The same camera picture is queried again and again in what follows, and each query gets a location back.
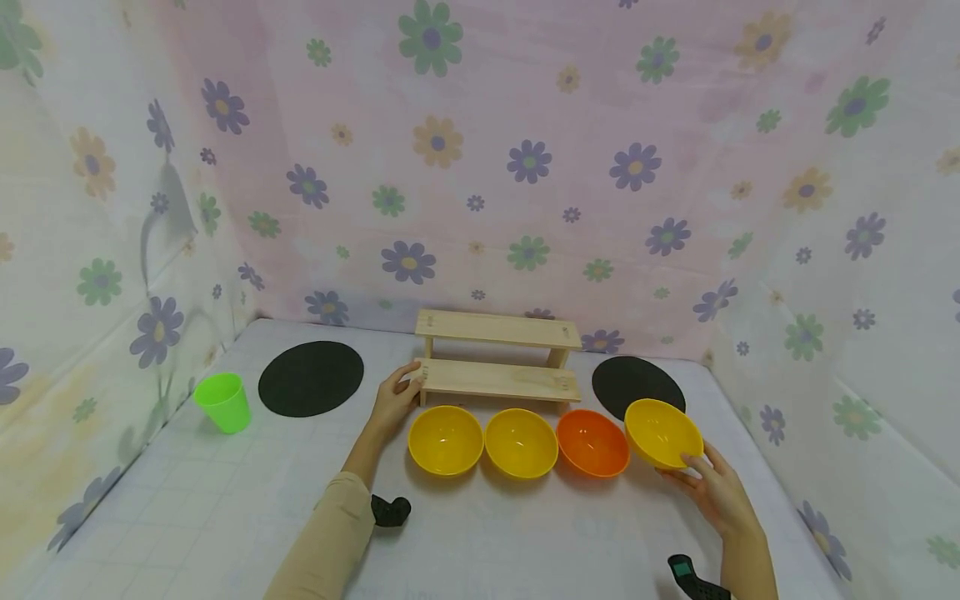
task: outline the right hand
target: right hand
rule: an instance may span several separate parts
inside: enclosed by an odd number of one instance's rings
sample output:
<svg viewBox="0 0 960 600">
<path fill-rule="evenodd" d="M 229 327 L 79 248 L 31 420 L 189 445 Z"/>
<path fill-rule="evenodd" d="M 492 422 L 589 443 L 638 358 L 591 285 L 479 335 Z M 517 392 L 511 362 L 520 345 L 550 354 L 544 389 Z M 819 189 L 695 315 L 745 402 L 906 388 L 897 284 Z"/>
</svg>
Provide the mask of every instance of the right hand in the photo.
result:
<svg viewBox="0 0 960 600">
<path fill-rule="evenodd" d="M 763 535 L 736 471 L 710 443 L 704 442 L 704 448 L 709 463 L 700 456 L 683 456 L 686 465 L 700 473 L 700 477 L 658 469 L 660 477 L 693 500 L 722 539 Z"/>
</svg>

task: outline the green plastic cup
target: green plastic cup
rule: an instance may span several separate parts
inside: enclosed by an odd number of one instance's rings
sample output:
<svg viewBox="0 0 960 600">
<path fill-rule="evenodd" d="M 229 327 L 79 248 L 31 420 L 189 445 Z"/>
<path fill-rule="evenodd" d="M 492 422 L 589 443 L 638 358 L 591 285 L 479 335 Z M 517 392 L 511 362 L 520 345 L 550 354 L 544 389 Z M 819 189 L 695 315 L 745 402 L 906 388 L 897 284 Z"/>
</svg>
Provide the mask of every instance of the green plastic cup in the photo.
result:
<svg viewBox="0 0 960 600">
<path fill-rule="evenodd" d="M 243 380 L 233 372 L 204 379 L 193 391 L 193 399 L 224 433 L 243 431 L 250 424 L 250 405 Z"/>
</svg>

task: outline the black circular mat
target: black circular mat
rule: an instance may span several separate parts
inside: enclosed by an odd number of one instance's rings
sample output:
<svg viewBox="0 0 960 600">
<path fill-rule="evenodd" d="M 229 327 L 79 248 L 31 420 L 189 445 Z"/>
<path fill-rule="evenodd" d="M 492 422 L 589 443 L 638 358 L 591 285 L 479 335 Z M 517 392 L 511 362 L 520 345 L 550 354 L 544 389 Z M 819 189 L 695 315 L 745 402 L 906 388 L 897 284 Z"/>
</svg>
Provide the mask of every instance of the black circular mat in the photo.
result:
<svg viewBox="0 0 960 600">
<path fill-rule="evenodd" d="M 339 342 L 310 342 L 284 351 L 260 375 L 264 406 L 284 417 L 313 417 L 346 402 L 360 387 L 363 359 Z"/>
<path fill-rule="evenodd" d="M 677 382 L 659 367 L 635 356 L 616 356 L 593 372 L 593 393 L 607 412 L 623 420 L 627 407 L 641 398 L 655 398 L 686 412 Z"/>
</svg>

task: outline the wooden step stand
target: wooden step stand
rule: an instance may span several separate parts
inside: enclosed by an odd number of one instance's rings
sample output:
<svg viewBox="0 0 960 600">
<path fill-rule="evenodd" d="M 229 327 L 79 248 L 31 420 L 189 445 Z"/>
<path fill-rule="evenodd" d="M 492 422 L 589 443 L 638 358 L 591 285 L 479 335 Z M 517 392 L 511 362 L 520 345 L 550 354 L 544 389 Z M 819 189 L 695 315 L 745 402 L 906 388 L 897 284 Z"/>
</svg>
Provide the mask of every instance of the wooden step stand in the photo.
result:
<svg viewBox="0 0 960 600">
<path fill-rule="evenodd" d="M 580 401 L 576 375 L 564 369 L 570 351 L 581 347 L 577 326 L 570 321 L 423 309 L 415 333 L 424 338 L 426 354 L 411 375 L 424 379 L 420 406 L 428 392 L 552 400 L 563 407 Z M 434 339 L 550 348 L 550 354 L 546 367 L 441 360 L 433 358 Z"/>
</svg>

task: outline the beige sleeve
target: beige sleeve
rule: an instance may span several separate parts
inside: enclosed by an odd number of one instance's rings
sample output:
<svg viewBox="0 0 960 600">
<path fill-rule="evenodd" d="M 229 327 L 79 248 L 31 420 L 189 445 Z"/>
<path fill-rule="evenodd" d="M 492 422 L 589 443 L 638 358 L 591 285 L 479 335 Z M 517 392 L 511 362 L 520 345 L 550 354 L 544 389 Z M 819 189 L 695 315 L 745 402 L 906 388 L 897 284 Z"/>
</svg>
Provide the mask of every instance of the beige sleeve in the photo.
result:
<svg viewBox="0 0 960 600">
<path fill-rule="evenodd" d="M 264 600 L 340 600 L 373 533 L 370 491 L 341 472 L 287 553 Z"/>
</svg>

